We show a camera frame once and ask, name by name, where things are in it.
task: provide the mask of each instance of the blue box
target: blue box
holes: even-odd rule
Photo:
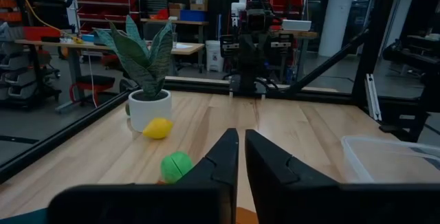
[[[206,21],[206,12],[198,10],[180,10],[181,21]]]

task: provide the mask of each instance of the yellow cable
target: yellow cable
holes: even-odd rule
[[[43,24],[45,24],[46,26],[51,27],[51,28],[53,28],[53,29],[59,31],[60,33],[62,33],[62,34],[64,34],[64,35],[67,35],[67,36],[71,37],[71,39],[72,39],[75,43],[84,43],[84,41],[83,41],[82,39],[80,39],[80,38],[78,38],[78,37],[76,37],[76,36],[72,36],[71,34],[68,34],[68,33],[64,32],[64,31],[62,31],[62,30],[60,30],[60,29],[58,29],[58,28],[56,28],[56,27],[54,27],[54,26],[52,26],[52,25],[49,25],[49,24],[47,24],[47,23],[44,22],[44,21],[42,21],[42,20],[41,20],[36,14],[35,14],[35,11],[34,11],[34,9],[32,8],[32,6],[30,5],[29,1],[28,1],[28,0],[25,0],[25,2],[26,2],[26,4],[29,6],[29,9],[30,9],[31,13],[32,13],[32,14],[35,16],[35,18],[36,18],[37,20],[39,20],[41,23],[43,23]]]

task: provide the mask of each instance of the black metal frame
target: black metal frame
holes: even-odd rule
[[[350,45],[347,45],[335,56],[330,58],[327,62],[323,63],[308,76],[305,76],[302,80],[296,84],[281,89],[280,91],[268,91],[266,98],[277,98],[285,100],[302,100],[310,102],[326,102],[334,104],[352,104],[360,107],[366,111],[366,93],[364,86],[364,78],[366,74],[372,74],[374,66],[379,56],[380,46],[384,36],[386,24],[391,11],[393,0],[376,0],[375,9],[373,11],[372,22],[368,29],[356,37]],[[364,53],[360,59],[360,64],[357,69],[355,82],[353,84],[352,93],[331,93],[322,91],[307,91],[302,90],[304,86],[315,80],[323,72],[335,65],[338,61],[342,60],[347,54],[350,48],[357,47],[365,42]],[[229,94],[230,88],[228,82],[225,83],[211,83],[211,82],[197,82],[187,80],[166,80],[165,89],[175,91],[191,91],[199,93],[215,93],[215,94]],[[47,139],[40,141],[36,146],[25,153],[20,154],[8,164],[0,167],[0,182],[4,182],[12,175],[18,173],[26,166],[30,165],[38,158],[44,156],[46,153],[62,144],[71,136],[77,134],[91,123],[108,113],[110,110],[123,103],[129,94],[130,90],[126,90],[114,99],[99,106],[92,111],[89,115],[79,119],[67,128],[57,132],[56,134],[48,137]],[[256,97],[252,93],[244,93],[243,96]],[[396,116],[405,110],[408,113],[419,111],[419,105],[417,100],[379,97],[379,105],[385,116]],[[425,111],[438,111],[434,109],[427,109]],[[398,138],[406,139],[408,134],[393,133]]]

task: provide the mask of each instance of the white trash can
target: white trash can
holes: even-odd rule
[[[206,69],[223,72],[223,62],[220,55],[220,41],[206,41]]]

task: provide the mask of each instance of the desk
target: desk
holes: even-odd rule
[[[159,20],[159,19],[140,19],[141,22],[144,23],[167,23],[168,20]],[[184,24],[184,25],[197,25],[198,26],[198,39],[199,39],[199,43],[205,43],[205,38],[204,38],[204,27],[209,25],[209,22],[207,21],[174,21],[172,20],[171,23],[174,24]],[[198,55],[198,60],[197,60],[197,64],[199,65],[199,73],[203,72],[203,65],[202,65],[202,60],[203,60],[203,50],[199,51],[199,55]]]
[[[60,42],[60,43],[53,43],[53,42],[43,42],[43,41],[29,41],[25,39],[19,39],[15,40],[15,43],[18,44],[24,44],[24,45],[47,45],[47,46],[61,46],[66,47],[69,49],[69,56],[67,57],[67,61],[69,62],[69,70],[70,70],[70,78],[71,83],[76,83],[76,78],[79,76],[82,76],[81,74],[81,68],[80,68],[80,62],[79,62],[79,49],[90,49],[90,50],[104,50],[104,51],[111,51],[111,49],[105,45],[95,45],[92,42],[84,42],[81,44],[75,43],[73,41],[69,42]],[[171,54],[173,55],[191,55],[195,52],[199,52],[203,49],[205,46],[204,44],[197,44],[197,43],[179,43],[182,45],[189,45],[190,47],[184,48],[184,49],[172,49]],[[84,98],[84,91],[80,89],[74,90],[75,99],[81,99]],[[71,101],[64,103],[57,107],[55,110],[59,113],[63,112],[66,108],[73,105]]]
[[[298,59],[296,60],[296,80],[301,80],[304,76],[304,58],[307,54],[307,48],[309,47],[309,41],[319,37],[317,32],[306,32],[306,31],[290,31],[290,30],[281,30],[276,31],[279,34],[293,34],[294,38],[298,39],[299,47],[301,48],[301,53]]]
[[[60,191],[86,183],[156,183],[176,150],[199,161],[227,128],[240,137],[237,206],[255,211],[246,177],[244,135],[253,128],[305,163],[344,182],[344,135],[396,139],[355,106],[255,100],[173,91],[174,127],[164,140],[135,132],[124,104],[21,171],[0,188],[0,219],[47,207]]]

